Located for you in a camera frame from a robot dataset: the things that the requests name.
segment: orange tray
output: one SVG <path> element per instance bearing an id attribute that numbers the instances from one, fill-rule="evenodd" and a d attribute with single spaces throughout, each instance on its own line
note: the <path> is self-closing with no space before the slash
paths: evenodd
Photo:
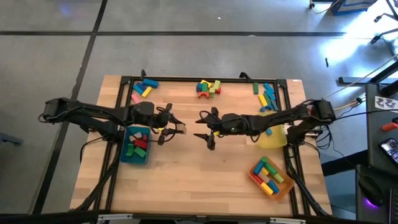
<path id="1" fill-rule="evenodd" d="M 278 174 L 284 179 L 284 181 L 280 184 L 280 183 L 278 183 L 278 181 L 275 180 L 275 178 L 274 178 L 271 174 L 268 174 L 268 175 L 267 175 L 268 178 L 270 178 L 270 180 L 273 180 L 274 183 L 276 184 L 276 186 L 278 187 L 279 193 L 270 195 L 270 194 L 268 194 L 268 192 L 266 192 L 265 190 L 263 190 L 263 192 L 264 192 L 268 197 L 270 197 L 270 198 L 272 198 L 272 199 L 274 199 L 274 200 L 276 200 L 276 201 L 280 201 L 280 200 L 282 200 L 282 199 L 286 196 L 286 194 L 292 189 L 292 187 L 294 186 L 294 182 L 293 182 L 293 180 L 292 180 L 284 171 L 282 171 L 276 164 L 274 164 L 274 162 L 273 162 L 272 160 L 270 160 L 270 159 L 269 159 L 268 157 L 266 157 L 266 156 L 265 156 L 265 158 L 267 158 L 267 162 L 268 162 L 269 164 L 271 164 L 271 166 L 274 167 L 274 168 L 278 171 Z M 250 169 L 250 171 L 249 171 L 249 177 L 250 177 L 250 179 L 253 180 L 253 182 L 254 182 L 257 186 L 259 186 L 259 188 L 262 190 L 260 184 L 259 184 L 259 183 L 254 179 L 254 177 L 252 176 L 253 170 L 254 170 L 254 168 L 256 167 L 257 163 Z"/>

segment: yellow block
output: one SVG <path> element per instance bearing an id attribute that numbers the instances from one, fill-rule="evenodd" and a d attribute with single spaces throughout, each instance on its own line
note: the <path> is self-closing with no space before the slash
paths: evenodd
<path id="1" fill-rule="evenodd" d="M 267 105 L 268 105 L 268 104 L 267 104 L 267 101 L 266 101 L 266 99 L 264 98 L 264 95 L 263 95 L 263 94 L 260 94 L 260 95 L 259 95 L 259 100 L 260 100 L 260 103 L 261 103 L 261 107 L 267 106 Z"/>
<path id="2" fill-rule="evenodd" d="M 263 191 L 265 191 L 265 193 L 267 193 L 269 195 L 272 195 L 272 193 L 274 193 L 274 191 L 272 191 L 272 189 L 269 188 L 268 185 L 266 183 L 264 183 L 264 182 L 261 184 L 261 189 Z"/>
<path id="3" fill-rule="evenodd" d="M 266 168 L 264 168 L 264 167 L 261 168 L 261 172 L 263 172 L 265 175 L 269 174 L 268 170 Z"/>
<path id="4" fill-rule="evenodd" d="M 143 97 L 146 97 L 148 95 L 148 93 L 152 90 L 152 87 L 148 86 L 147 89 L 144 91 L 144 93 L 142 94 Z"/>
<path id="5" fill-rule="evenodd" d="M 206 81 L 206 80 L 202 80 L 200 83 L 207 83 L 207 87 L 208 88 L 210 88 L 211 87 L 211 83 L 210 82 L 208 82 L 208 81 Z"/>

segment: teal tray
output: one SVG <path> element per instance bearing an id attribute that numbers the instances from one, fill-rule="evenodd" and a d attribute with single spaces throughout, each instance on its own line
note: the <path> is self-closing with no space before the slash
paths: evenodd
<path id="1" fill-rule="evenodd" d="M 149 152 L 150 152 L 150 141 L 148 141 L 148 148 L 146 150 L 147 154 L 145 155 L 145 157 L 138 156 L 138 154 L 136 153 L 133 153 L 132 156 L 126 156 L 128 150 L 127 144 L 131 143 L 129 138 L 131 135 L 130 132 L 133 134 L 136 133 L 145 134 L 148 137 L 148 140 L 150 140 L 150 129 L 143 127 L 128 127 L 128 128 L 130 129 L 130 131 L 126 130 L 124 134 L 122 152 L 120 155 L 120 162 L 144 165 L 148 161 Z"/>

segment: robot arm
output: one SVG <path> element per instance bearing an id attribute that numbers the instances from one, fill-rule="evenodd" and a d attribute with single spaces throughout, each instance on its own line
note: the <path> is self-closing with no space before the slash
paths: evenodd
<path id="1" fill-rule="evenodd" d="M 290 110 L 276 112 L 267 116 L 229 113 L 224 114 L 220 119 L 217 108 L 211 108 L 211 113 L 201 111 L 200 117 L 201 119 L 196 121 L 196 123 L 207 124 L 210 128 L 210 135 L 194 135 L 204 139 L 210 150 L 215 149 L 215 134 L 216 136 L 258 136 L 272 126 L 297 120 L 302 120 L 302 122 L 297 126 L 291 126 L 287 130 L 287 141 L 290 144 L 301 145 L 307 132 L 317 126 L 331 124 L 336 119 L 333 107 L 326 100 L 307 100 Z"/>
<path id="2" fill-rule="evenodd" d="M 84 131 L 98 131 L 106 140 L 117 141 L 117 125 L 129 126 L 141 124 L 153 128 L 164 128 L 171 122 L 176 129 L 163 129 L 158 144 L 163 144 L 169 134 L 185 134 L 185 124 L 179 121 L 170 112 L 172 104 L 166 108 L 156 108 L 159 114 L 154 113 L 155 106 L 151 102 L 141 102 L 125 108 L 107 108 L 104 106 L 81 103 L 67 98 L 56 98 L 45 102 L 44 112 L 39 116 L 40 122 L 59 123 L 69 121 L 79 125 Z"/>

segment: red block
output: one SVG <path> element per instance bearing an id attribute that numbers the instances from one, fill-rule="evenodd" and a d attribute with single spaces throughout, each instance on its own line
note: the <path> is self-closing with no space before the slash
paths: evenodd
<path id="1" fill-rule="evenodd" d="M 254 179 L 259 183 L 259 184 L 262 184 L 263 183 L 263 181 L 261 180 L 261 178 L 259 177 L 259 176 L 257 176 L 256 174 L 251 174 L 253 177 L 254 177 Z"/>
<path id="2" fill-rule="evenodd" d="M 199 92 L 198 93 L 198 98 L 200 99 L 202 96 L 205 96 L 206 98 L 210 98 L 210 95 L 208 92 Z"/>
<path id="3" fill-rule="evenodd" d="M 136 139 L 134 141 L 134 145 L 140 147 L 141 149 L 146 149 L 148 146 L 148 142 L 145 142 L 143 140 L 140 139 Z"/>

